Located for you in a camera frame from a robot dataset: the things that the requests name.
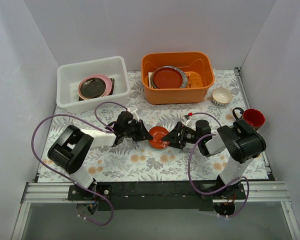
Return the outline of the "pink glass square plate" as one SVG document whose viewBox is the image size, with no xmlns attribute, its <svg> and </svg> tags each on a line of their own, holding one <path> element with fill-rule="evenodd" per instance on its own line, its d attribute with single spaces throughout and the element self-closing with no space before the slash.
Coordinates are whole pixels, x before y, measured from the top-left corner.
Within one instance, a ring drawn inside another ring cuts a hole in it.
<svg viewBox="0 0 300 240">
<path fill-rule="evenodd" d="M 101 97 L 106 91 L 106 83 L 99 77 L 89 78 L 79 88 L 80 94 L 86 99 Z"/>
</svg>

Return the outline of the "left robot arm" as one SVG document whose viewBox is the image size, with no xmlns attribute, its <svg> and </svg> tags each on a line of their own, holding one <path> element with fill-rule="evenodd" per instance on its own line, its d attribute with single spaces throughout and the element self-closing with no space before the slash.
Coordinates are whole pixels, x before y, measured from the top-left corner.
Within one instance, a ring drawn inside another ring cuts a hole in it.
<svg viewBox="0 0 300 240">
<path fill-rule="evenodd" d="M 122 111 L 117 120 L 103 130 L 85 133 L 74 125 L 69 125 L 48 150 L 47 156 L 61 167 L 79 187 L 79 194 L 85 200 L 96 196 L 95 179 L 84 167 L 85 158 L 91 147 L 115 147 L 125 138 L 134 142 L 150 141 L 152 135 L 143 121 L 128 112 Z"/>
</svg>

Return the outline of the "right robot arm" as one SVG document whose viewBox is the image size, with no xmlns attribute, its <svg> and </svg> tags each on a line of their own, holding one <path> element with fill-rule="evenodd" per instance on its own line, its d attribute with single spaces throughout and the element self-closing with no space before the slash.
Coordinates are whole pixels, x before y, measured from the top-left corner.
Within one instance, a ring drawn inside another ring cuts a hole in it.
<svg viewBox="0 0 300 240">
<path fill-rule="evenodd" d="M 248 165 L 266 150 L 264 138 L 243 119 L 236 120 L 232 126 L 219 127 L 217 133 L 211 133 L 206 120 L 196 121 L 195 130 L 179 121 L 172 131 L 162 137 L 162 141 L 178 149 L 183 149 L 187 143 L 193 144 L 187 164 L 190 185 L 202 196 L 219 196 L 222 199 L 233 195 Z M 206 158 L 224 150 L 229 153 L 226 167 L 217 176 L 215 184 L 204 191 L 196 188 L 191 179 L 191 158 L 196 148 Z"/>
</svg>

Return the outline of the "small red saucer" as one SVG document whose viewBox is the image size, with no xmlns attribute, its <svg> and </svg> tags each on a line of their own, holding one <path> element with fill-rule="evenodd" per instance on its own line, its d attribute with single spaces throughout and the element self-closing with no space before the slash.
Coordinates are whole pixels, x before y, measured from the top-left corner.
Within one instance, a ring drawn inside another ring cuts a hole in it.
<svg viewBox="0 0 300 240">
<path fill-rule="evenodd" d="M 162 140 L 162 138 L 169 133 L 166 128 L 162 126 L 154 126 L 149 130 L 149 133 L 153 139 L 148 142 L 154 149 L 163 150 L 169 146 L 169 142 Z"/>
</svg>

